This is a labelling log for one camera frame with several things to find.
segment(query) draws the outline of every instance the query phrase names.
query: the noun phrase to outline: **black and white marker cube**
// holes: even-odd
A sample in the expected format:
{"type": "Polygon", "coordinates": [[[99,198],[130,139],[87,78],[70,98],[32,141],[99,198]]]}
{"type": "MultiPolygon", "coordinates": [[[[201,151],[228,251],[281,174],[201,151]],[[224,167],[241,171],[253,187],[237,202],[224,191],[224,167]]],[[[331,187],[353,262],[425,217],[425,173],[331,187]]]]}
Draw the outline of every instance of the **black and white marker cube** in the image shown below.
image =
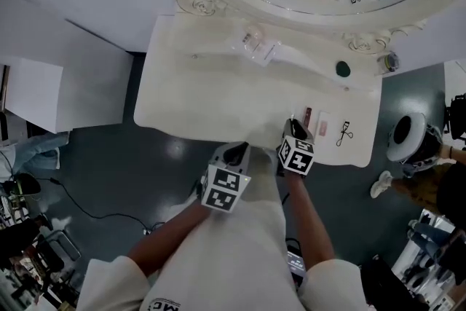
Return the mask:
{"type": "Polygon", "coordinates": [[[285,136],[278,152],[283,168],[307,175],[314,162],[314,147],[311,143],[285,136]]]}
{"type": "Polygon", "coordinates": [[[231,213],[250,182],[250,177],[209,165],[201,182],[201,203],[209,208],[231,213]]]}

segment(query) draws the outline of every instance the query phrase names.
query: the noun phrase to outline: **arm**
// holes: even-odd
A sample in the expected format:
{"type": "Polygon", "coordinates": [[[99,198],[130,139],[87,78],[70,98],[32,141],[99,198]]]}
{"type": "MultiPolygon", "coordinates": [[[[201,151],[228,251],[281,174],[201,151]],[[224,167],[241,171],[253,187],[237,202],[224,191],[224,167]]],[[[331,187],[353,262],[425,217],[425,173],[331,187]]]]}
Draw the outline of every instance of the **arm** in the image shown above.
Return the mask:
{"type": "Polygon", "coordinates": [[[312,204],[301,176],[285,172],[285,180],[290,192],[298,239],[306,269],[335,258],[333,246],[325,227],[312,204]]]}
{"type": "Polygon", "coordinates": [[[466,151],[460,151],[453,146],[442,145],[440,148],[440,158],[455,160],[463,165],[466,165],[466,151]]]}
{"type": "Polygon", "coordinates": [[[203,222],[209,214],[208,208],[198,201],[193,202],[175,218],[143,238],[131,249],[128,257],[146,276],[149,276],[162,268],[190,231],[203,222]]]}
{"type": "Polygon", "coordinates": [[[448,242],[443,246],[443,250],[448,249],[452,243],[454,243],[458,238],[460,238],[464,234],[465,231],[463,229],[455,228],[454,231],[450,234],[448,242]]]}

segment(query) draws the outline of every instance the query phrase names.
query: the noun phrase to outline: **green round object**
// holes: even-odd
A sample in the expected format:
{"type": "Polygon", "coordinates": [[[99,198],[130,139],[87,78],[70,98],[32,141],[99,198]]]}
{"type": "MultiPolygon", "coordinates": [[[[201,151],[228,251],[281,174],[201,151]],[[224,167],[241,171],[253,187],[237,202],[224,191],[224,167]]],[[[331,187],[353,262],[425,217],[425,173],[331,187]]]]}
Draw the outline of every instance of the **green round object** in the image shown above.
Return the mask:
{"type": "Polygon", "coordinates": [[[348,66],[347,63],[345,63],[344,61],[339,61],[336,64],[336,73],[339,76],[342,76],[343,78],[346,78],[347,76],[350,76],[351,69],[350,69],[350,67],[348,66]]]}

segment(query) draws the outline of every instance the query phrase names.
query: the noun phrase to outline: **white shoe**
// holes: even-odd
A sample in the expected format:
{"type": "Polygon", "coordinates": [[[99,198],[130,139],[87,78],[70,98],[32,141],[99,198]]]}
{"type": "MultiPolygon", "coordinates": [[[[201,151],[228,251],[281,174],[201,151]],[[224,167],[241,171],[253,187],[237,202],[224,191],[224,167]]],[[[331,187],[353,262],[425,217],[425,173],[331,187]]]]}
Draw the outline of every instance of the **white shoe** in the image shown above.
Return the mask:
{"type": "Polygon", "coordinates": [[[386,170],[380,174],[379,180],[372,184],[371,197],[377,198],[381,193],[385,192],[388,187],[392,184],[392,174],[386,170]]]}
{"type": "Polygon", "coordinates": [[[57,152],[57,165],[55,166],[56,170],[60,169],[60,148],[55,148],[55,151],[57,152]]]}
{"type": "Polygon", "coordinates": [[[409,226],[409,228],[414,229],[414,227],[418,223],[419,223],[419,221],[417,219],[413,219],[413,220],[409,221],[408,226],[409,226]]]}

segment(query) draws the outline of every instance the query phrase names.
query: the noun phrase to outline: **person's leg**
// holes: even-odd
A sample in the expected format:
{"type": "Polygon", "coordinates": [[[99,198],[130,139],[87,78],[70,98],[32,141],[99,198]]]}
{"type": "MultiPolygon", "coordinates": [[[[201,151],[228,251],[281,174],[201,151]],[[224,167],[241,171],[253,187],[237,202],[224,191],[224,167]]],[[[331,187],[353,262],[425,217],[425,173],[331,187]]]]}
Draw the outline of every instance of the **person's leg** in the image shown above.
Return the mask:
{"type": "Polygon", "coordinates": [[[413,230],[421,235],[426,235],[430,238],[437,246],[444,246],[450,237],[450,234],[443,229],[435,228],[430,224],[416,223],[413,226],[413,230]]]}
{"type": "Polygon", "coordinates": [[[420,249],[424,251],[430,258],[437,261],[437,252],[439,251],[440,247],[436,243],[423,238],[423,236],[417,232],[409,236],[409,239],[418,245],[420,249]]]}
{"type": "Polygon", "coordinates": [[[366,298],[377,310],[412,310],[412,296],[390,267],[380,258],[363,265],[361,280],[366,298]]]}
{"type": "Polygon", "coordinates": [[[46,135],[34,136],[22,143],[16,144],[13,173],[17,173],[25,163],[32,160],[37,154],[46,153],[55,148],[65,146],[68,143],[68,137],[69,133],[48,133],[46,135]]]}
{"type": "Polygon", "coordinates": [[[26,219],[23,223],[0,230],[2,256],[10,258],[20,255],[37,237],[39,227],[38,221],[26,219]]]}
{"type": "Polygon", "coordinates": [[[23,167],[56,170],[58,166],[58,152],[56,150],[36,154],[23,167]]]}
{"type": "Polygon", "coordinates": [[[251,177],[251,181],[241,196],[242,200],[280,203],[272,160],[264,150],[256,147],[251,149],[248,176],[251,177]]]}
{"type": "Polygon", "coordinates": [[[437,208],[438,185],[432,184],[429,181],[423,183],[415,178],[404,178],[393,179],[391,186],[397,192],[408,196],[416,205],[428,209],[436,215],[441,215],[437,208]]]}

